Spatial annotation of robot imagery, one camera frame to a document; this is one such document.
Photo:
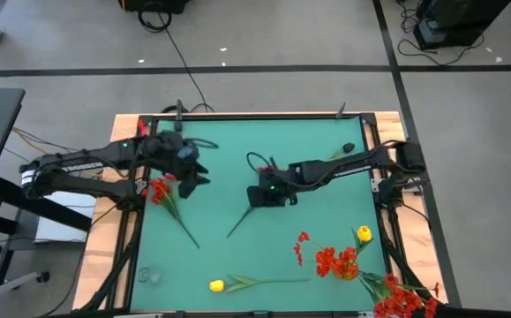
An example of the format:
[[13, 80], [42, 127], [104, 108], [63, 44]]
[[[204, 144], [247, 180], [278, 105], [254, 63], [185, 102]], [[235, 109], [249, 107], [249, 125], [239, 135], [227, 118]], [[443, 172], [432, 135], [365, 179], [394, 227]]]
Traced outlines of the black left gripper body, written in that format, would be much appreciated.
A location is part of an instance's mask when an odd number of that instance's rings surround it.
[[180, 182], [179, 196], [188, 198], [198, 184], [196, 166], [199, 158], [198, 148], [192, 140], [184, 139], [178, 132], [161, 132], [160, 138], [165, 152], [164, 170]]

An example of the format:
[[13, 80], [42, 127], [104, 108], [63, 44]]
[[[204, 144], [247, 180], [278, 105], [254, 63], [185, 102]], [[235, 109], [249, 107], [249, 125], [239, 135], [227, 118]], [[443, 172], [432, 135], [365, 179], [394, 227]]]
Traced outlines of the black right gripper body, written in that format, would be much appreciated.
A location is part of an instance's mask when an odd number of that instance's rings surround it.
[[258, 186], [248, 186], [247, 196], [252, 208], [276, 208], [285, 207], [286, 201], [289, 205], [297, 205], [297, 196], [290, 193], [285, 188], [278, 186], [270, 186], [268, 188], [261, 188]]

